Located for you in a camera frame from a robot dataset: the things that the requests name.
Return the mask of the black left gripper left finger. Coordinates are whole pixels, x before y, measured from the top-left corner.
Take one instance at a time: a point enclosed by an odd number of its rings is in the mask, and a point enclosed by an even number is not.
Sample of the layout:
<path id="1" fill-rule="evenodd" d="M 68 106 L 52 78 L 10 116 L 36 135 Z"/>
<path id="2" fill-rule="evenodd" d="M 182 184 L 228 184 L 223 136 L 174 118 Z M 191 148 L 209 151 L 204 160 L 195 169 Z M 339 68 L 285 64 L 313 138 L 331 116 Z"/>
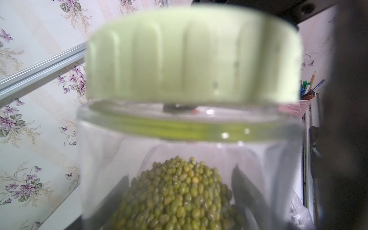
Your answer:
<path id="1" fill-rule="evenodd" d="M 128 191 L 129 187 L 129 175 L 125 175 L 112 191 L 98 204 L 92 216 L 83 217 L 83 229 L 102 230 L 104 227 L 107 227 L 112 215 L 117 211 L 122 201 L 123 193 Z"/>

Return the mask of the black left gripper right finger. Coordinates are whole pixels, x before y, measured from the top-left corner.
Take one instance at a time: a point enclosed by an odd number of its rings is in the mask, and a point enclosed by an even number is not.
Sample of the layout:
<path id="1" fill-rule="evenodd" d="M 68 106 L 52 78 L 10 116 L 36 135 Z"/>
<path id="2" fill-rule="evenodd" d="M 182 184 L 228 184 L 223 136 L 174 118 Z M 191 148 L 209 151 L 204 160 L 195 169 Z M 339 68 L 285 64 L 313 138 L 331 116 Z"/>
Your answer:
<path id="1" fill-rule="evenodd" d="M 241 213 L 249 209 L 260 230 L 274 227 L 274 214 L 255 184 L 236 165 L 232 170 L 231 187 L 235 204 Z"/>

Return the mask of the green lid bean jar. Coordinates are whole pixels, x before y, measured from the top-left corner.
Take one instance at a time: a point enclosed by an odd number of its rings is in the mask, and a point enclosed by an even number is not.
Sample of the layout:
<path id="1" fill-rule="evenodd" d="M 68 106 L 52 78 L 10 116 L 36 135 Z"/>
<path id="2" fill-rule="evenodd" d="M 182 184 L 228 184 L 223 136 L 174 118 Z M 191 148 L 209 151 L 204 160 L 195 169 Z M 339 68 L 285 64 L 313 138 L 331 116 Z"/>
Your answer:
<path id="1" fill-rule="evenodd" d="M 288 200 L 302 124 L 296 26 L 249 8 L 199 5 L 136 13 L 87 42 L 77 112 L 83 217 L 125 175 L 129 189 L 103 230 L 259 230 L 239 211 L 233 168 L 291 230 Z"/>

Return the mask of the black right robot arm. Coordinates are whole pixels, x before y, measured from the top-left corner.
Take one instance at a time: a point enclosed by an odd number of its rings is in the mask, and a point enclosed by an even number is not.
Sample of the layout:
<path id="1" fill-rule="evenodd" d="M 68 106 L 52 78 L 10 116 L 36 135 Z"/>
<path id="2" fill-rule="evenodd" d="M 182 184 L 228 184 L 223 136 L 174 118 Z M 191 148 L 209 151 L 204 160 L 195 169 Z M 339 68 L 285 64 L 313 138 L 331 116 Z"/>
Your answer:
<path id="1" fill-rule="evenodd" d="M 337 6 L 330 82 L 323 97 L 318 180 L 319 230 L 368 227 L 368 3 L 312 1 Z"/>

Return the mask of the mesh bin with pink bag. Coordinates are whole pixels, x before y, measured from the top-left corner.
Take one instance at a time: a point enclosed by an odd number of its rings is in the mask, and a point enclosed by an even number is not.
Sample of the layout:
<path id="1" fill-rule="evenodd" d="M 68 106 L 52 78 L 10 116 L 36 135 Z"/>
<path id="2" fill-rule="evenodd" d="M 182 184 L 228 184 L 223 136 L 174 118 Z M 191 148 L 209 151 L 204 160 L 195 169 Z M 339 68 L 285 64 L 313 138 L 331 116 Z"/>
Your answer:
<path id="1" fill-rule="evenodd" d="M 288 200 L 287 220 L 292 230 L 316 230 L 311 213 L 302 204 L 301 199 L 292 189 Z"/>

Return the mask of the pink pen cup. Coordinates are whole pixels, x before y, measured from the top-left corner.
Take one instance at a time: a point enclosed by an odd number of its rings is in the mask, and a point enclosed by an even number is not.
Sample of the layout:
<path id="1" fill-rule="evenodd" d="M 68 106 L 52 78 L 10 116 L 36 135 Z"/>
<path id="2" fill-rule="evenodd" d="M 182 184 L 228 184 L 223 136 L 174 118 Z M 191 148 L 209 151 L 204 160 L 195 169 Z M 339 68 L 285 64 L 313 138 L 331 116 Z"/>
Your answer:
<path id="1" fill-rule="evenodd" d="M 299 100 L 296 103 L 281 105 L 278 110 L 282 113 L 289 114 L 295 118 L 302 119 L 312 101 L 317 97 L 316 91 L 323 85 L 325 79 L 322 79 L 315 85 L 316 71 L 313 72 L 310 80 L 301 82 Z"/>

